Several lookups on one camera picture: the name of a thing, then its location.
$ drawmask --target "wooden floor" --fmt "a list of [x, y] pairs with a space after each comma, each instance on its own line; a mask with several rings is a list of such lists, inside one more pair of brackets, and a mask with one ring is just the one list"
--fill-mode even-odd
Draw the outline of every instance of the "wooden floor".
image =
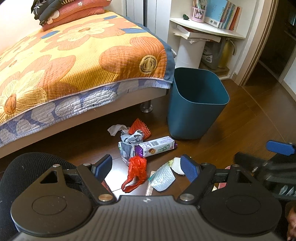
[[[239, 87], [231, 80], [224, 80], [223, 84], [230, 102], [208, 132], [199, 140], [177, 141], [177, 149], [148, 157], [148, 174], [184, 153], [199, 163], [210, 162], [225, 168], [238, 151], [271, 158], [273, 153], [265, 149], [265, 143], [270, 139], [296, 143], [296, 103], [261, 65], [257, 65], [247, 86]], [[118, 149], [120, 134], [112, 137], [107, 129], [114, 124], [131, 126], [136, 118], [140, 118], [150, 128], [152, 139], [169, 135], [166, 120], [168, 96], [154, 99], [152, 104], [151, 113], [142, 113], [139, 106], [132, 106], [25, 147], [1, 158], [0, 172], [3, 174], [16, 156], [32, 151], [54, 154], [75, 165], [95, 163], [105, 154], [111, 154], [113, 167], [106, 182], [119, 196], [123, 194], [120, 188], [126, 180], [128, 167], [121, 160]], [[189, 182], [183, 176], [175, 176], [176, 181], [167, 190], [162, 193], [154, 190], [153, 195], [178, 196]], [[146, 188], [147, 182], [129, 194], [144, 195]]]

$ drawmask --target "hand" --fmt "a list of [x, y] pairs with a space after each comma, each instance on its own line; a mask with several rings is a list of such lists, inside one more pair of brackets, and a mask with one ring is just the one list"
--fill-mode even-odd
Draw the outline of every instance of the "hand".
[[287, 240], [290, 241], [293, 238], [296, 238], [296, 213], [294, 211], [294, 207], [291, 208], [289, 215], [287, 217], [287, 221], [289, 223]]

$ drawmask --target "plastic wrapper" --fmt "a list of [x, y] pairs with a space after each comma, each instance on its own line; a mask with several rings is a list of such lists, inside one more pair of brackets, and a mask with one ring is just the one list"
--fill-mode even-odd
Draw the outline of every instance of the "plastic wrapper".
[[144, 134], [141, 130], [137, 130], [133, 135], [130, 135], [122, 131], [122, 141], [118, 143], [118, 147], [122, 160], [125, 162], [127, 166], [129, 165], [128, 160], [136, 155], [135, 146], [143, 142], [143, 136]]
[[158, 138], [152, 141], [140, 143], [135, 147], [135, 152], [140, 157], [152, 156], [177, 147], [175, 140], [167, 137]]
[[[139, 156], [130, 158], [128, 166], [128, 178], [121, 186], [122, 191], [129, 193], [143, 184], [147, 179], [146, 167], [146, 158], [141, 158]], [[126, 185], [129, 184], [135, 177], [138, 177], [138, 181], [135, 184], [126, 187]]]
[[175, 180], [175, 176], [168, 164], [162, 165], [149, 179], [150, 185], [161, 192], [167, 189]]

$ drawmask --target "biscuit package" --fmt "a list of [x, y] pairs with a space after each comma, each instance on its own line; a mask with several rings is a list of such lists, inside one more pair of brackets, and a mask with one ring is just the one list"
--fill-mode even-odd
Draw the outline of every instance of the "biscuit package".
[[177, 144], [175, 140], [167, 136], [140, 143], [135, 147], [135, 152], [138, 156], [144, 158], [164, 151], [172, 150], [176, 147]]

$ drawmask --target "white container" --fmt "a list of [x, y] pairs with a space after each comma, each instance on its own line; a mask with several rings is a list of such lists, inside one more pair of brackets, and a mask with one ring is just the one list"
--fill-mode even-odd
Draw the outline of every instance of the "white container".
[[198, 69], [205, 47], [205, 42], [206, 41], [197, 41], [191, 44], [189, 40], [181, 38], [176, 60], [176, 68], [186, 67]]

